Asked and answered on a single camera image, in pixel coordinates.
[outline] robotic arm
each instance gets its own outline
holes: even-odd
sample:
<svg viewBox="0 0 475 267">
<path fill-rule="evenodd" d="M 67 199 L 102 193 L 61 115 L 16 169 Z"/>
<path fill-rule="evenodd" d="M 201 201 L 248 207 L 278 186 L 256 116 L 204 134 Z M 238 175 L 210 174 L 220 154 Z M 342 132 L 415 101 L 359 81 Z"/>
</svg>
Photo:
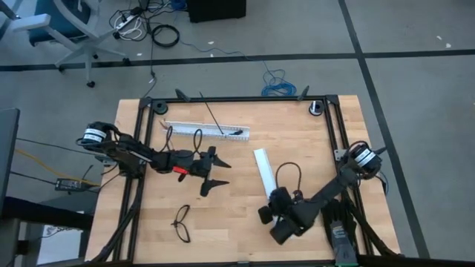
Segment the robotic arm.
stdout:
<svg viewBox="0 0 475 267">
<path fill-rule="evenodd" d="M 270 231 L 280 245 L 292 234 L 301 236 L 312 227 L 320 209 L 329 201 L 359 179 L 371 179 L 379 172 L 381 158 L 378 155 L 384 151 L 385 148 L 372 151 L 366 142 L 351 145 L 340 161 L 336 177 L 309 200 L 301 194 L 291 198 L 285 187 L 275 189 L 269 197 L 269 204 L 258 211 L 261 222 L 270 223 L 272 216 L 281 218 Z"/>
<path fill-rule="evenodd" d="M 217 157 L 216 147 L 209 147 L 207 152 L 200 152 L 199 159 L 194 159 L 196 151 L 167 150 L 168 140 L 173 129 L 167 132 L 167 143 L 160 151 L 155 151 L 132 136 L 121 133 L 115 125 L 105 122 L 93 122 L 88 125 L 84 136 L 76 141 L 83 148 L 103 153 L 116 161 L 119 171 L 123 175 L 142 178 L 145 173 L 145 165 L 160 174 L 168 174 L 172 171 L 180 174 L 178 182 L 182 182 L 186 175 L 201 177 L 204 179 L 201 185 L 200 195 L 206 197 L 213 187 L 225 185 L 229 182 L 209 179 L 212 165 L 231 168 Z"/>
</svg>

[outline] chair base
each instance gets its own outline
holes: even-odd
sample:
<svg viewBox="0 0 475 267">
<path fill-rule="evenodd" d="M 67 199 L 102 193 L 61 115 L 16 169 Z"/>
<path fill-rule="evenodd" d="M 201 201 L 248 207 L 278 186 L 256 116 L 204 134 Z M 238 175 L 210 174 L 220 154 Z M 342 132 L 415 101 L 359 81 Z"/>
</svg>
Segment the chair base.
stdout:
<svg viewBox="0 0 475 267">
<path fill-rule="evenodd" d="M 81 45 L 76 46 L 75 50 L 72 50 L 62 59 L 57 61 L 54 65 L 58 68 L 58 70 L 62 73 L 64 71 L 63 64 L 73 60 L 79 56 L 85 56 L 85 68 L 86 68 L 86 81 L 88 82 L 86 85 L 90 88 L 95 86 L 95 82 L 91 80 L 91 69 L 92 69 L 92 59 L 98 59 L 97 53 L 107 53 L 114 56 L 121 56 L 125 65 L 130 65 L 130 60 L 127 58 L 127 55 L 124 53 L 120 53 L 115 50 L 105 49 L 99 46 L 99 44 L 105 40 L 111 33 L 107 32 L 101 35 L 98 39 L 89 39 L 83 42 Z"/>
</svg>

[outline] red tip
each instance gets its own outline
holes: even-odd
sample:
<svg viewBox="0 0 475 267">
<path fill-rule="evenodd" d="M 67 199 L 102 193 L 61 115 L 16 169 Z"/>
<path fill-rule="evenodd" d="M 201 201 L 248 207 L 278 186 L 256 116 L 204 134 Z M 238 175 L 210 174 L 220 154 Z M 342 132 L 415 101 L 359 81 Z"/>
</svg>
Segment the red tip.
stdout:
<svg viewBox="0 0 475 267">
<path fill-rule="evenodd" d="M 188 174 L 187 170 L 185 170 L 184 168 L 180 168 L 180 167 L 173 167 L 173 171 L 177 172 L 179 174 Z"/>
</svg>

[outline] black stick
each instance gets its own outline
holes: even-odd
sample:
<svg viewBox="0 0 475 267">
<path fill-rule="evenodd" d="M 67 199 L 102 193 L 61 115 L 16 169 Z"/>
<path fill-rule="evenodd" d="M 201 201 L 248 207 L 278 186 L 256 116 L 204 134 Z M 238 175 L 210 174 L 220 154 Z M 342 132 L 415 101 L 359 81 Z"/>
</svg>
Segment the black stick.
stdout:
<svg viewBox="0 0 475 267">
<path fill-rule="evenodd" d="M 206 107 L 208 108 L 209 113 L 210 113 L 211 116 L 213 117 L 214 122 L 216 122 L 217 128 L 220 129 L 221 134 L 224 134 L 223 131 L 221 130 L 220 125 L 217 123 L 216 118 L 214 117 L 213 113 L 211 112 L 211 109 L 209 108 L 208 103 L 206 102 L 205 97 L 203 96 L 203 94 L 202 94 L 201 92 L 200 92 L 200 95 L 201 95 L 201 98 L 203 98 L 203 101 L 205 102 L 205 105 L 206 105 Z"/>
</svg>

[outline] yellow cable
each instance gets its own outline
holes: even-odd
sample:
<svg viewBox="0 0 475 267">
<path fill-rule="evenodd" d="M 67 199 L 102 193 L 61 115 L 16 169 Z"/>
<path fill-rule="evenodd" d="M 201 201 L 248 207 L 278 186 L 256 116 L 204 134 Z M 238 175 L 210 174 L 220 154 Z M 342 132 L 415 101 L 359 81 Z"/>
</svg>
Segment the yellow cable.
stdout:
<svg viewBox="0 0 475 267">
<path fill-rule="evenodd" d="M 58 171 L 55 171 L 52 167 L 50 167 L 50 166 L 44 164 L 43 161 L 41 161 L 39 158 L 35 157 L 35 156 L 32 155 L 32 154 L 29 154 L 29 153 L 26 152 L 26 151 L 23 151 L 23 150 L 21 150 L 21 149 L 16 149 L 16 148 L 15 148 L 15 152 L 20 153 L 20 154 L 23 155 L 23 156 L 29 157 L 30 159 L 34 160 L 36 163 L 40 164 L 43 168 L 45 168 L 46 170 L 48 170 L 48 171 L 54 173 L 54 174 L 55 174 L 56 176 L 58 176 L 58 177 L 72 179 L 73 181 L 83 182 L 83 183 L 85 183 L 85 184 L 92 185 L 92 186 L 100 186 L 100 185 L 98 185 L 98 184 L 96 184 L 96 183 L 94 183 L 94 182 L 89 182 L 89 181 L 84 180 L 84 179 L 72 177 L 72 176 L 69 176 L 69 175 L 67 175 L 67 174 L 62 174 L 62 173 L 60 173 L 60 172 L 58 172 Z"/>
</svg>

